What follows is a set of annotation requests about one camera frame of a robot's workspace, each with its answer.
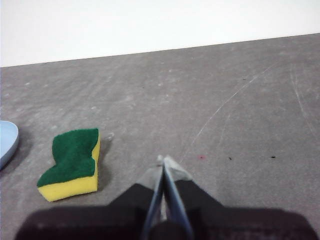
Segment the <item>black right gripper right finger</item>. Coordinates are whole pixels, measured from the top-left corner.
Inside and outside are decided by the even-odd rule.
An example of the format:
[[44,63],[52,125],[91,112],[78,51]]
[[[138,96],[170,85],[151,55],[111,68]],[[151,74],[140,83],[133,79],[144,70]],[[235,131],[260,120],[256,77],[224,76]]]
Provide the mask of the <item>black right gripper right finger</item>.
[[277,208],[227,207],[200,188],[172,157],[163,159],[172,215],[194,240],[315,240],[301,214]]

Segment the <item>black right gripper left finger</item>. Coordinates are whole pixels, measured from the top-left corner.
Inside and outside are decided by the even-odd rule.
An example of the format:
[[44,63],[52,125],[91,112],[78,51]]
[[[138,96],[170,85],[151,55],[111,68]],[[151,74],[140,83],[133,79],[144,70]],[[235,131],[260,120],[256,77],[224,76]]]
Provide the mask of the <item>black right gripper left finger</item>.
[[30,214],[17,240],[138,240],[155,203],[163,156],[107,205],[60,206]]

